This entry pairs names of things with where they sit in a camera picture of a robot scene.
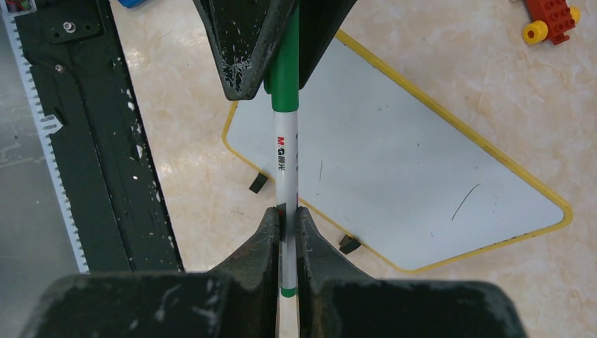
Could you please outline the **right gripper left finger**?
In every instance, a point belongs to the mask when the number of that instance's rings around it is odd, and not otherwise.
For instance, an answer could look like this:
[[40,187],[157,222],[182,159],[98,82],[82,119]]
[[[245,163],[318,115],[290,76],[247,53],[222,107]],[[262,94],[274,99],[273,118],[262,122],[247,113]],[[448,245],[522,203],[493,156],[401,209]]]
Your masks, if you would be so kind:
[[277,337],[279,213],[200,273],[99,273],[56,280],[23,337]]

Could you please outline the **green white marker pen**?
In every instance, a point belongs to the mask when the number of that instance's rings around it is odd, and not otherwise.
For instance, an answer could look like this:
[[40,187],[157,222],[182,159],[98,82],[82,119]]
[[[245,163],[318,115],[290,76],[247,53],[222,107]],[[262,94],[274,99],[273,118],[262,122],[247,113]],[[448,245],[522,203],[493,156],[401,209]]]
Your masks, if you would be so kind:
[[280,294],[297,295],[295,221],[298,208],[299,21],[297,6],[287,23],[266,84],[275,131],[276,209],[280,221]]

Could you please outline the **yellow framed whiteboard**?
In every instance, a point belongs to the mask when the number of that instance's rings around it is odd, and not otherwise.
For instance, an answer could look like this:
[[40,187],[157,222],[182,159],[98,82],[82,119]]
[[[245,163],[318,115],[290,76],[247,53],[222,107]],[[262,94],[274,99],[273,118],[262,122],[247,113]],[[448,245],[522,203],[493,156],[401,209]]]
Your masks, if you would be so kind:
[[558,230],[561,196],[345,32],[300,93],[299,196],[402,271]]

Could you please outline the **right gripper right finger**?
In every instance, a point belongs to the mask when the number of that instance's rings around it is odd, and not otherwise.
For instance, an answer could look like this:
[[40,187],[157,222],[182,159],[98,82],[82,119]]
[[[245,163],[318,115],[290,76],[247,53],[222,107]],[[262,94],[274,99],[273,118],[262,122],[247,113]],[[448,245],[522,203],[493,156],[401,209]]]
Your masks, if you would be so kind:
[[300,337],[526,337],[489,282],[376,279],[337,251],[305,207],[296,214]]

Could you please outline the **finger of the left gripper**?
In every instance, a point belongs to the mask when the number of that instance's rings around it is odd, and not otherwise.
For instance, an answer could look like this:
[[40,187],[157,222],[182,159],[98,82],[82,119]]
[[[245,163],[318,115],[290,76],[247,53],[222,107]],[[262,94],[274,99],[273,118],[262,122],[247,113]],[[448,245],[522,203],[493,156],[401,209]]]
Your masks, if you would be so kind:
[[303,89],[356,0],[299,1],[299,89]]
[[226,98],[253,99],[277,52],[296,1],[198,0]]

